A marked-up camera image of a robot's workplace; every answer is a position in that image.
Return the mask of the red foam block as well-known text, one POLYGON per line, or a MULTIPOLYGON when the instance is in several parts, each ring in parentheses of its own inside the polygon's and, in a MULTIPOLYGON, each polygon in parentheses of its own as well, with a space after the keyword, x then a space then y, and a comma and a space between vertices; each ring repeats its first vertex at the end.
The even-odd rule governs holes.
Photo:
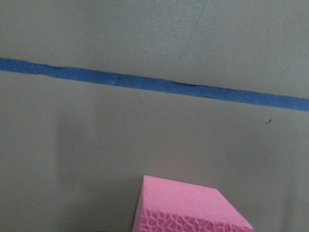
POLYGON ((215 188, 145 175, 132 231, 252 232, 254 229, 215 188))

